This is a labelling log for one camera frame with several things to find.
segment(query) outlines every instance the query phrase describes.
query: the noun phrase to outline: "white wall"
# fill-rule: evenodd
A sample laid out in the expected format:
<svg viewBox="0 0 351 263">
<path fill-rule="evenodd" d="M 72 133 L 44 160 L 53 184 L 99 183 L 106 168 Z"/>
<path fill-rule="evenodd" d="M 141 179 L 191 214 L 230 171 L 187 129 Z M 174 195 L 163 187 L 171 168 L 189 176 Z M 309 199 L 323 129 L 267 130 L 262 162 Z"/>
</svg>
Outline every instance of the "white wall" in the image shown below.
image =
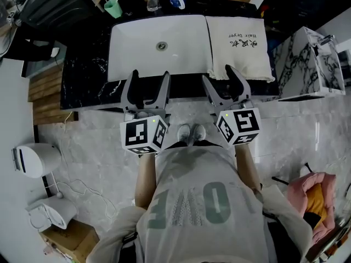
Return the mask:
<svg viewBox="0 0 351 263">
<path fill-rule="evenodd" d="M 335 35 L 338 43 L 337 50 L 342 52 L 351 49 L 351 8 L 342 12 L 317 30 L 318 33 L 327 36 Z"/>
<path fill-rule="evenodd" d="M 13 147 L 34 141 L 29 80 L 21 78 L 22 67 L 19 60 L 0 63 L 0 253 L 9 263 L 62 262 L 43 254 L 46 244 L 25 211 L 30 202 L 47 196 L 43 181 L 15 171 L 12 162 Z"/>
</svg>

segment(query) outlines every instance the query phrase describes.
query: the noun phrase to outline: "white sink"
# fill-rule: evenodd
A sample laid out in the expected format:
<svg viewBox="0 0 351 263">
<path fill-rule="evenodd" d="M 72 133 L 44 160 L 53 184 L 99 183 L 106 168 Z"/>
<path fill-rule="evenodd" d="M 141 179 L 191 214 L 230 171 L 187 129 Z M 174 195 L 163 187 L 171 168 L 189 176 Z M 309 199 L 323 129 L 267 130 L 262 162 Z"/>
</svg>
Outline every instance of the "white sink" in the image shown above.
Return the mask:
<svg viewBox="0 0 351 263">
<path fill-rule="evenodd" d="M 160 16 L 112 28 L 109 82 L 139 77 L 207 73 L 213 69 L 210 37 L 202 15 Z"/>
</svg>

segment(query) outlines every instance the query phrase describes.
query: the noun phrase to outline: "gray t-shirt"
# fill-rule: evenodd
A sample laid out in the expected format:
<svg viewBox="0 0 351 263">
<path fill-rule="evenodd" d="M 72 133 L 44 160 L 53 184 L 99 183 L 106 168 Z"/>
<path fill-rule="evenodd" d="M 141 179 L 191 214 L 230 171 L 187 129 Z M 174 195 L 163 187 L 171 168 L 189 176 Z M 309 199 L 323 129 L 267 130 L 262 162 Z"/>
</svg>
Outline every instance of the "gray t-shirt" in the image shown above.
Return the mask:
<svg viewBox="0 0 351 263">
<path fill-rule="evenodd" d="M 227 150 L 165 150 L 156 168 L 156 192 L 137 224 L 145 262 L 269 262 L 262 203 Z"/>
<path fill-rule="evenodd" d="M 157 155 L 156 171 L 148 210 L 121 209 L 87 263 L 117 263 L 123 238 L 135 228 L 137 263 L 276 262 L 262 203 L 239 179 L 227 150 L 164 150 Z M 262 198 L 265 211 L 278 217 L 303 258 L 312 242 L 311 227 L 276 185 L 262 189 Z"/>
</svg>

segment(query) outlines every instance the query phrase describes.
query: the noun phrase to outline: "green cup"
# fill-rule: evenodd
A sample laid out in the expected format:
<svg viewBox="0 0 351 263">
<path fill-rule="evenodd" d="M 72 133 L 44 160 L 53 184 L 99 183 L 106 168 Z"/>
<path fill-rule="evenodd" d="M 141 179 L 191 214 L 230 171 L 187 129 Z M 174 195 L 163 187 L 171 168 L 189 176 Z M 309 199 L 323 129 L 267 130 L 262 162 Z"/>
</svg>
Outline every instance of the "green cup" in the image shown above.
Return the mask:
<svg viewBox="0 0 351 263">
<path fill-rule="evenodd" d="M 108 0 L 104 5 L 105 10 L 110 13 L 115 19 L 122 15 L 122 9 L 118 0 Z"/>
</svg>

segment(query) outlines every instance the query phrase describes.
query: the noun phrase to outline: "white marble cabinet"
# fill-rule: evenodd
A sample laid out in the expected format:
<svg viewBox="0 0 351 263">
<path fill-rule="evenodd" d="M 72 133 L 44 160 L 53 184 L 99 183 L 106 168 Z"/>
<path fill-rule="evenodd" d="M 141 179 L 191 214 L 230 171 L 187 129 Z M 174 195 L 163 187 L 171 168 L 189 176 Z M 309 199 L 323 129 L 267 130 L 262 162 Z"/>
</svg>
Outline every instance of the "white marble cabinet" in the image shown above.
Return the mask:
<svg viewBox="0 0 351 263">
<path fill-rule="evenodd" d="M 273 50 L 280 99 L 345 94 L 334 43 L 316 46 L 323 38 L 302 27 Z"/>
</svg>

